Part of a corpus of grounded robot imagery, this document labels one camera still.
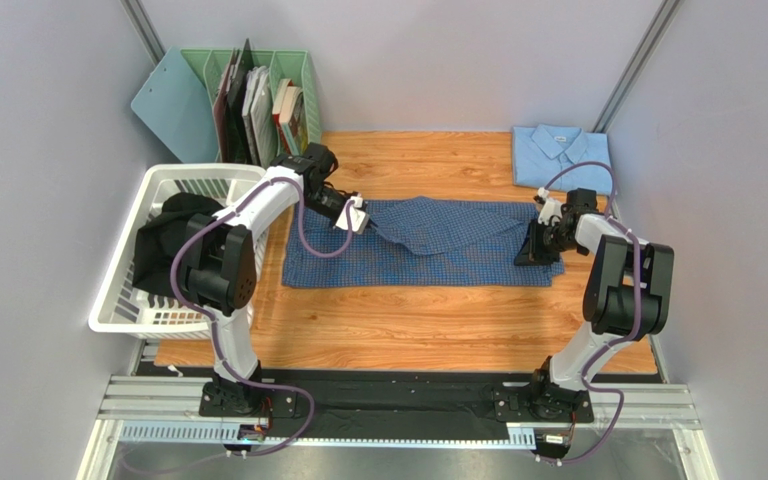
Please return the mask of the blue checked long sleeve shirt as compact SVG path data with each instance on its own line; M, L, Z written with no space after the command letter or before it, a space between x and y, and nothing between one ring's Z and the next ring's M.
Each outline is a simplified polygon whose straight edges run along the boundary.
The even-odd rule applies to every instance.
M345 231L307 210L291 223L282 282L299 289L360 286L549 287L562 261L517 266L515 256L538 215L531 203L369 200L366 230Z

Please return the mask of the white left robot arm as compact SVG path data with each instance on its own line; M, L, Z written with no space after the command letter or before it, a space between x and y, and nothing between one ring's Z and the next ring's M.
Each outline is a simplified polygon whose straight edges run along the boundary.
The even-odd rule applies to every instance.
M348 241L365 229L361 194L338 190L328 181L338 166L328 147L311 143L300 155L279 156L234 203L189 220L169 278L177 300L209 321L214 374L204 388L203 415L219 408L248 414L263 405L270 389L260 380L249 324L234 317L249 307L256 289L257 240L289 208L299 221L307 210L328 218Z

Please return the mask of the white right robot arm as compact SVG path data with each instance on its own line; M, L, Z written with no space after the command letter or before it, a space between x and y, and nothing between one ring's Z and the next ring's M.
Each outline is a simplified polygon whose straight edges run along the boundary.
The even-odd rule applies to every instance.
M583 324L532 377L529 403L545 417L584 404L590 381L616 353L658 334L668 318L674 251L641 240L597 208L593 190L575 189L560 202L540 189L517 266L549 266L562 253L593 255L585 286Z

